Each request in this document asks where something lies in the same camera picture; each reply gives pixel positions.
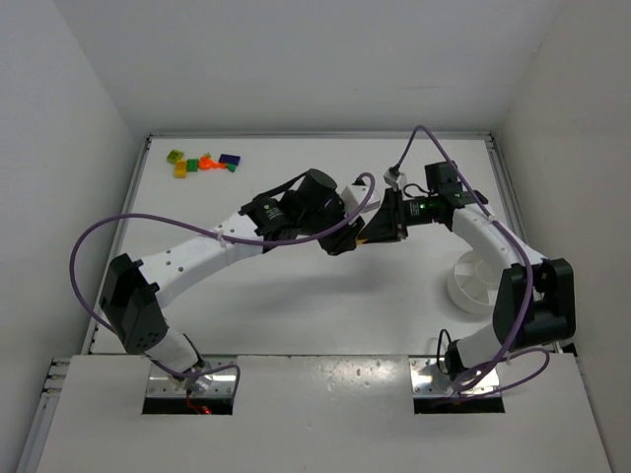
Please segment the yellow long lego brick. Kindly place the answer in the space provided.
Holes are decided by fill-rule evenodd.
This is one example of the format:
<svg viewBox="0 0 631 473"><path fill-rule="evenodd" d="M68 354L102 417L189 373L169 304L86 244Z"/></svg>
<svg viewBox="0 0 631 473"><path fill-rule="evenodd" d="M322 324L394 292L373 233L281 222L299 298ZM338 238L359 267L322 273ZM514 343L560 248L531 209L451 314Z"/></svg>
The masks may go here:
<svg viewBox="0 0 631 473"><path fill-rule="evenodd" d="M187 160L178 160L175 162L174 177L186 178L187 175Z"/></svg>

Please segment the lime green lego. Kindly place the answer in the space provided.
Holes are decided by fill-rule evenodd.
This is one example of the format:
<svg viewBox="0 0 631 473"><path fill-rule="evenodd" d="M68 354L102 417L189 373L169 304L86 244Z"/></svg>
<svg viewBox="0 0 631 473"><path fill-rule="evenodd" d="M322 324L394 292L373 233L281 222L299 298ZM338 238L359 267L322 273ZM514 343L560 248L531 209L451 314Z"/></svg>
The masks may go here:
<svg viewBox="0 0 631 473"><path fill-rule="evenodd" d="M183 152L180 150L171 150L167 155L167 161L174 165L177 161L183 158Z"/></svg>

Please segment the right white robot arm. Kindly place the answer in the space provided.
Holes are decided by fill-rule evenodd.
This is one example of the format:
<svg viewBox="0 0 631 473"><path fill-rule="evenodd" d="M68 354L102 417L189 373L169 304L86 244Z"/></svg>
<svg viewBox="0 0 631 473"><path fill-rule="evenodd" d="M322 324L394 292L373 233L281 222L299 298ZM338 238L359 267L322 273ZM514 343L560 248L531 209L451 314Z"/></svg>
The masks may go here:
<svg viewBox="0 0 631 473"><path fill-rule="evenodd" d="M492 320L472 335L449 343L443 365L465 387L473 369L492 366L508 353L569 339L576 332L574 271L564 258L551 259L506 229L487 199L466 188L456 167L425 167L429 193L405 198L386 191L381 208L359 233L361 243L399 242L414 226L442 224L486 263L499 288Z"/></svg>

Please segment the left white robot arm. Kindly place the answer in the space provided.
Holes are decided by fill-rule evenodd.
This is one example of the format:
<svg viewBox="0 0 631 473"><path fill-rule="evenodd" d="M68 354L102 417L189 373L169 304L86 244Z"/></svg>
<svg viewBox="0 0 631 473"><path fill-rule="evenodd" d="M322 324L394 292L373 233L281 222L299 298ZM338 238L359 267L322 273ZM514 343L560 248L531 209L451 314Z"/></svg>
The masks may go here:
<svg viewBox="0 0 631 473"><path fill-rule="evenodd" d="M170 327L163 310L177 297L229 266L279 246L317 241L329 255L356 248L375 203L375 179L360 174L342 192L318 169L261 192L212 230L137 260L123 253L105 274L100 307L126 353L143 355L179 383L210 370L184 334Z"/></svg>

